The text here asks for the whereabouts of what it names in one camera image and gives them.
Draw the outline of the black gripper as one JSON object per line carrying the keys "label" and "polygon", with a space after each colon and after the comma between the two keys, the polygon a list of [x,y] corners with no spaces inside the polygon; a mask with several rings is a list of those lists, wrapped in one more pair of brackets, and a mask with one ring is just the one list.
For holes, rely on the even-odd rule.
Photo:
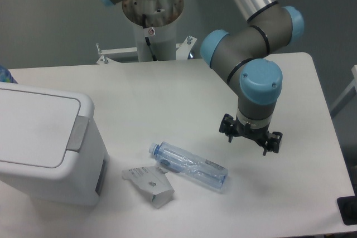
{"label": "black gripper", "polygon": [[251,124],[243,125],[240,121],[236,121],[231,115],[224,114],[219,132],[225,134],[228,137],[228,142],[231,143],[233,138],[237,136],[245,137],[247,139],[255,141],[258,145],[263,145],[263,156],[266,156],[268,152],[279,153],[281,146],[281,140],[283,133],[281,132],[268,132],[269,124],[254,129]]}

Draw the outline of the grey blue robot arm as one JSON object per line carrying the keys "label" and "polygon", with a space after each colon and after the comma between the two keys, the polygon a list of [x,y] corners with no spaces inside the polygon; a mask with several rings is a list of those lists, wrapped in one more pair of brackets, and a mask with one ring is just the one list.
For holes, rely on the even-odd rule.
{"label": "grey blue robot arm", "polygon": [[[176,58],[172,24],[181,16],[183,0],[101,0],[121,4],[136,28],[139,61]],[[282,134],[269,132],[272,114],[282,90],[282,71],[267,60],[275,50],[297,40],[304,32],[302,14],[277,0],[234,0],[248,27],[237,34],[215,30],[207,35],[200,54],[207,65],[238,97],[236,116],[225,114],[219,130],[229,139],[245,137],[265,152],[278,153]]]}

